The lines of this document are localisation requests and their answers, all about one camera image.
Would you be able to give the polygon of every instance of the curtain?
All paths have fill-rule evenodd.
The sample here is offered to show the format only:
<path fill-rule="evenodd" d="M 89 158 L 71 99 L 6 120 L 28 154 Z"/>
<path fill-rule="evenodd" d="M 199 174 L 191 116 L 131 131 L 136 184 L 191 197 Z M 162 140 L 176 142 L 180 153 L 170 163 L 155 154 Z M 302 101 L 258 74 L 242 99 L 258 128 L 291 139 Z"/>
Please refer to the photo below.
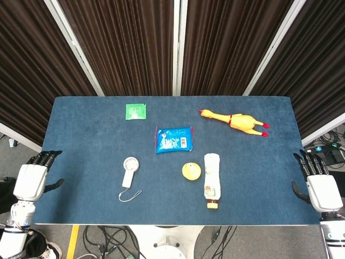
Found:
<path fill-rule="evenodd" d="M 1 1 L 0 34 L 0 122 L 41 145 L 55 97 L 95 92 L 43 1 Z"/>
<path fill-rule="evenodd" d="M 302 138 L 345 112 L 344 21 L 344 1 L 307 1 L 251 92 L 289 96 Z"/>
<path fill-rule="evenodd" d="M 181 95 L 242 95 L 292 0 L 188 0 Z"/>
<path fill-rule="evenodd" d="M 105 95 L 172 94 L 174 1 L 60 0 Z"/>

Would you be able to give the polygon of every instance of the yellow rubber chicken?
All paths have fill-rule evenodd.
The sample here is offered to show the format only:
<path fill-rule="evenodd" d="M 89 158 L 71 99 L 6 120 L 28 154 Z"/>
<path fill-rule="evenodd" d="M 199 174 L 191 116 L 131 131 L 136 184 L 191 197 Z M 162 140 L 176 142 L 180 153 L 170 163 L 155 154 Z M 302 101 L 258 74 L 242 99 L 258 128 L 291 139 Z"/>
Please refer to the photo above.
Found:
<path fill-rule="evenodd" d="M 230 125 L 230 127 L 243 131 L 245 133 L 261 135 L 263 137 L 268 136 L 267 132 L 255 131 L 254 126 L 260 125 L 260 126 L 263 126 L 264 128 L 269 128 L 270 127 L 269 124 L 257 121 L 249 115 L 242 115 L 242 114 L 221 115 L 221 114 L 213 113 L 210 110 L 201 110 L 199 112 L 202 117 L 207 117 L 210 119 L 216 119 L 216 120 L 226 122 Z"/>

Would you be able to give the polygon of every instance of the green packet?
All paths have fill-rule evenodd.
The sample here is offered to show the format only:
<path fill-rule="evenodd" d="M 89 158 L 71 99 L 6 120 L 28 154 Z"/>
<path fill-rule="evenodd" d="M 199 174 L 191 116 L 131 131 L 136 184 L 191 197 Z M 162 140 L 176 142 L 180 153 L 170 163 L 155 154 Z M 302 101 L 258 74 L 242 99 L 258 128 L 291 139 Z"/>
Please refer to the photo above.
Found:
<path fill-rule="evenodd" d="M 146 120 L 146 104 L 126 104 L 126 120 Z"/>

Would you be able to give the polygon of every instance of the yellow floor stripe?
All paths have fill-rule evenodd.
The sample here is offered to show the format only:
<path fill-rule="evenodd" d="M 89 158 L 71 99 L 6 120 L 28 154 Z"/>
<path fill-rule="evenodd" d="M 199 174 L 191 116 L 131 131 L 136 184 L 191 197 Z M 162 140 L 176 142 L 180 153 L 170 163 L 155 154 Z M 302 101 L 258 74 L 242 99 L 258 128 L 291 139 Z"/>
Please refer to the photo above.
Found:
<path fill-rule="evenodd" d="M 68 245 L 68 251 L 67 251 L 67 256 L 66 256 L 67 259 L 73 259 L 74 257 L 75 245 L 77 244 L 77 238 L 78 238 L 78 231 L 79 231 L 79 225 L 73 225 L 71 238 L 70 238 L 70 244 Z"/>

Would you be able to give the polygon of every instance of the blue table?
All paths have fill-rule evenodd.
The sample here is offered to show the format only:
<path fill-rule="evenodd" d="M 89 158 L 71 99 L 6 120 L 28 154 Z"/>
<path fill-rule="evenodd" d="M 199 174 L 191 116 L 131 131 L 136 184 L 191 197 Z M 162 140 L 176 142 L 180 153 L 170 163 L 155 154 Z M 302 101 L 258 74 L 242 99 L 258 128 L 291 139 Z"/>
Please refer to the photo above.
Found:
<path fill-rule="evenodd" d="M 146 103 L 147 119 L 125 121 L 126 104 Z M 248 135 L 198 111 L 252 115 L 266 122 L 267 138 Z M 191 152 L 155 154 L 155 128 L 194 127 Z M 47 184 L 64 184 L 36 203 L 34 221 L 65 224 L 299 225 L 318 224 L 319 214 L 299 200 L 291 181 L 305 189 L 292 154 L 302 148 L 291 102 L 286 97 L 59 97 L 43 150 L 62 150 Z M 206 208 L 204 155 L 220 156 L 222 197 Z M 118 201 L 123 161 L 139 160 L 131 189 L 142 193 Z M 197 181 L 182 166 L 202 168 Z"/>

